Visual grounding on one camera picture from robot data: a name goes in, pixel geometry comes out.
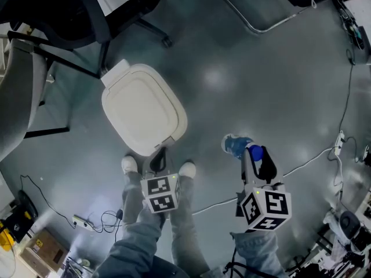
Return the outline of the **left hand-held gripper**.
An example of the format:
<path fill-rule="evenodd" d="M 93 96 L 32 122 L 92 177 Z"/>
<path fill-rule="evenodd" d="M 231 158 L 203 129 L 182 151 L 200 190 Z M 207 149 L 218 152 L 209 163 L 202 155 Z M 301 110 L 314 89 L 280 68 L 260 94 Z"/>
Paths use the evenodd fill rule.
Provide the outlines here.
<path fill-rule="evenodd" d="M 146 203 L 153 214 L 176 210 L 179 206 L 181 188 L 178 173 L 166 171 L 166 148 L 159 149 L 150 161 L 150 169 L 141 180 Z"/>

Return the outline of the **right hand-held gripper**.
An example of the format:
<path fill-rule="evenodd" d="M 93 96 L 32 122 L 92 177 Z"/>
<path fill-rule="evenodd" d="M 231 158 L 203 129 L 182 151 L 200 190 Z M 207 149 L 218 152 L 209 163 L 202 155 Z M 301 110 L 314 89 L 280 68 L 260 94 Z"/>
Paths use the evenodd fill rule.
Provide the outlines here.
<path fill-rule="evenodd" d="M 292 217 L 291 194 L 281 183 L 283 173 L 276 162 L 265 146 L 244 150 L 241 178 L 245 186 L 237 194 L 236 216 L 246 221 L 248 230 L 275 231 Z"/>

